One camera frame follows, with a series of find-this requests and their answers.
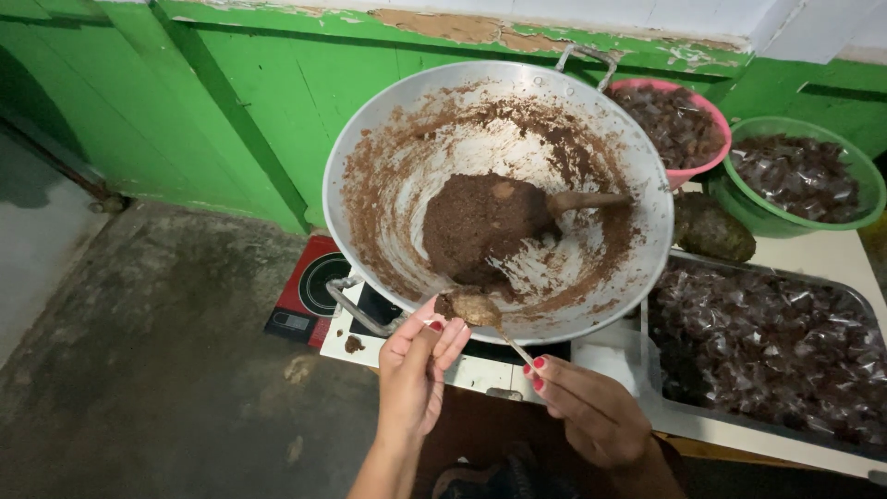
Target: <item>wrapped candy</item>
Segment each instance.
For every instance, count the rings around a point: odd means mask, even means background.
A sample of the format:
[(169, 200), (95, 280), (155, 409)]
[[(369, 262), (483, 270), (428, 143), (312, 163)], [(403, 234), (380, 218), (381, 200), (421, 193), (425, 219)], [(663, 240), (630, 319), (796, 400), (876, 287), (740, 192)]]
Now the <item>wrapped candy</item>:
[(751, 190), (792, 215), (842, 224), (859, 217), (860, 185), (844, 150), (809, 137), (762, 135), (734, 144), (730, 162)]
[(672, 257), (649, 303), (666, 398), (887, 444), (887, 351), (847, 290)]
[(606, 93), (644, 129), (669, 170), (704, 166), (724, 146), (711, 113), (694, 104), (685, 88), (661, 91), (648, 84)]

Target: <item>dark floor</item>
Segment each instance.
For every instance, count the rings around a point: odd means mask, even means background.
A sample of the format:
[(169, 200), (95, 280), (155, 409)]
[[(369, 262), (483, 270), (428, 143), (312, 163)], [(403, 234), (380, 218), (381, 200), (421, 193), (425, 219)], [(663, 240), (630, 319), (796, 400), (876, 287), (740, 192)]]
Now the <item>dark floor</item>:
[[(0, 497), (344, 496), (376, 375), (261, 333), (305, 241), (160, 204), (116, 218), (0, 370)], [(427, 451), (481, 425), (458, 399)], [(830, 473), (686, 464), (700, 497), (885, 496)]]

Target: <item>green wall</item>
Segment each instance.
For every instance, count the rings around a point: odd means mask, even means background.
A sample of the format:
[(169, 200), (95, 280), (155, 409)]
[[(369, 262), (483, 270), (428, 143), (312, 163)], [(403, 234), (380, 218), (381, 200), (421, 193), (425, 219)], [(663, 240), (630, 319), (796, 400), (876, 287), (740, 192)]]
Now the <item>green wall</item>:
[[(378, 91), (463, 60), (553, 67), (561, 40), (618, 51), (617, 79), (683, 83), (727, 119), (786, 115), (826, 126), (872, 156), (887, 150), (887, 67), (756, 59), (573, 29), (513, 31), (541, 50), (425, 36), (365, 12), (0, 0), (0, 101), (81, 154), (112, 189), (294, 232), (324, 224), (326, 157)], [(603, 73), (580, 59), (568, 69), (589, 83)]]

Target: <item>metal tray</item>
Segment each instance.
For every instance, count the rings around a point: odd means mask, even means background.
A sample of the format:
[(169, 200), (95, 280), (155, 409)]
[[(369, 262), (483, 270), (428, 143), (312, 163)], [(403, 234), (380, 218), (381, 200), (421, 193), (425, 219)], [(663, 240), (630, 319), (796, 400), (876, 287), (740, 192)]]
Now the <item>metal tray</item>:
[[(801, 281), (801, 282), (809, 282), (816, 286), (828, 286), (835, 289), (841, 289), (851, 296), (859, 300), (860, 305), (863, 308), (863, 311), (866, 315), (872, 318), (873, 322), (877, 324), (877, 320), (875, 319), (875, 313), (872, 309), (871, 304), (866, 300), (858, 291), (855, 289), (842, 284), (840, 282), (830, 281), (828, 279), (822, 279), (821, 277), (814, 277), (811, 275), (803, 275), (801, 273), (793, 273), (780, 269), (774, 269), (771, 267), (764, 267), (761, 265), (752, 265), (752, 264), (740, 264), (734, 262), (726, 262), (723, 260), (717, 260), (714, 258), (707, 257), (699, 257), (696, 255), (691, 255), (690, 253), (686, 253), (685, 251), (681, 251), (679, 249), (672, 249), (669, 254), (669, 260), (672, 258), (679, 258), (681, 260), (685, 260), (687, 262), (693, 262), (695, 264), (701, 266), (707, 266), (709, 268), (720, 268), (720, 269), (733, 269), (742, 272), (754, 272), (754, 273), (763, 273), (767, 275), (775, 275), (781, 277), (783, 279)], [(643, 306), (643, 324), (641, 325), (641, 361), (647, 367), (646, 371), (648, 373), (648, 381), (653, 387), (653, 391), (657, 394), (656, 400), (646, 400), (646, 404), (656, 404), (662, 405), (662, 407), (667, 408), (672, 411), (678, 411), (686, 414), (691, 414), (695, 416), (707, 417), (709, 419), (714, 419), (718, 421), (723, 421), (724, 423), (737, 424), (746, 428), (750, 428), (753, 430), (758, 430), (761, 432), (771, 433), (773, 435), (778, 435), (781, 437), (800, 440), (803, 442), (811, 443), (813, 445), (825, 447), (825, 448), (833, 448), (834, 450), (838, 450), (841, 452), (847, 452), (850, 454), (861, 455), (868, 459), (874, 459), (876, 461), (886, 462), (887, 463), (887, 449), (881, 450), (875, 448), (874, 446), (856, 446), (853, 444), (849, 444), (846, 442), (842, 442), (839, 440), (831, 439), (829, 437), (808, 433), (808, 432), (800, 432), (797, 430), (792, 430), (785, 426), (780, 426), (776, 424), (768, 424), (761, 423), (759, 421), (750, 419), (745, 416), (738, 416), (723, 413), (720, 411), (716, 411), (714, 409), (700, 408), (697, 406), (691, 406), (688, 404), (683, 404), (679, 402), (675, 402), (673, 400), (665, 399), (662, 395), (662, 372), (659, 365), (659, 349), (656, 347), (652, 338), (649, 337), (649, 329), (647, 325), (647, 313), (649, 310), (649, 304), (646, 303)], [(880, 346), (883, 347), (883, 336), (879, 337), (881, 340)]]

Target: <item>wok handle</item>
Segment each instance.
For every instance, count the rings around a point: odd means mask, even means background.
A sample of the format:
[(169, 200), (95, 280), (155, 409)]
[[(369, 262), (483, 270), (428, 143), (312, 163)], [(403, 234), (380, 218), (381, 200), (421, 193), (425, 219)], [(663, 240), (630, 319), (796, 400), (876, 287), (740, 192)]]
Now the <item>wok handle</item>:
[(613, 74), (616, 72), (616, 60), (613, 59), (608, 53), (599, 51), (597, 49), (593, 49), (592, 47), (587, 47), (585, 45), (577, 45), (577, 44), (569, 44), (563, 49), (563, 53), (561, 54), (561, 58), (557, 61), (557, 65), (554, 66), (556, 71), (563, 73), (563, 67), (567, 64), (567, 58), (573, 52), (577, 51), (583, 53), (587, 56), (594, 57), (607, 64), (607, 73), (598, 83), (598, 91), (604, 91), (609, 86), (609, 80), (613, 77)]
[(343, 289), (352, 288), (357, 286), (361, 282), (364, 281), (363, 277), (345, 277), (342, 279), (331, 279), (326, 282), (326, 290), (329, 292), (330, 296), (341, 305), (342, 308), (348, 311), (351, 315), (354, 316), (355, 319), (360, 321), (361, 324), (366, 326), (374, 335), (380, 337), (389, 337), (391, 333), (394, 332), (401, 324), (404, 323), (404, 316), (401, 315), (394, 319), (389, 325), (382, 326), (379, 322), (376, 322), (375, 319), (365, 314), (364, 311), (360, 310), (357, 305), (348, 299), (341, 291)]

